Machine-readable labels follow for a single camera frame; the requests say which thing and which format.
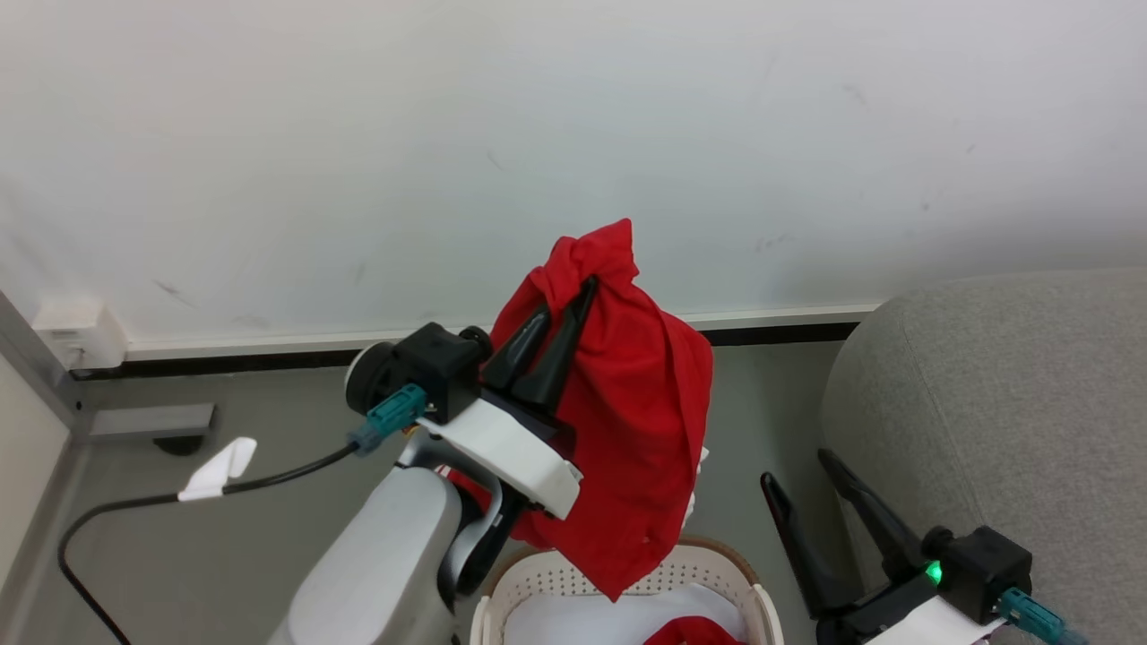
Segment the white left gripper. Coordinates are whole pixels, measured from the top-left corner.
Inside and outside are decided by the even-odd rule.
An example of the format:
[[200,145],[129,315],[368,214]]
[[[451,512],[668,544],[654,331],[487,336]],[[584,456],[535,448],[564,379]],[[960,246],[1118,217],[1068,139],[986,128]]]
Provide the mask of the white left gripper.
[[[512,390],[525,407],[556,414],[598,288],[596,275],[582,282],[577,297],[560,312],[556,331],[539,356],[549,334],[552,314],[546,303],[537,306],[487,360],[482,371],[483,383],[493,391]],[[582,472],[491,401],[474,401],[446,423],[426,415],[418,423],[446,440],[474,461],[479,472],[496,475],[554,518],[565,521],[574,510],[582,491]]]

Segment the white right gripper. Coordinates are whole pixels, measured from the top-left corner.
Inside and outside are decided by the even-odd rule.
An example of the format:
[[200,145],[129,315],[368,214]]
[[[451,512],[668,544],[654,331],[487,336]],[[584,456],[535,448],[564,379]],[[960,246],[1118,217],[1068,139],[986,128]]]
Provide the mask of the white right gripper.
[[851,503],[882,555],[892,584],[868,597],[835,574],[799,522],[798,507],[778,477],[759,477],[785,554],[819,644],[986,644],[1002,621],[999,580],[921,554],[921,539],[829,449],[818,459],[836,494]]

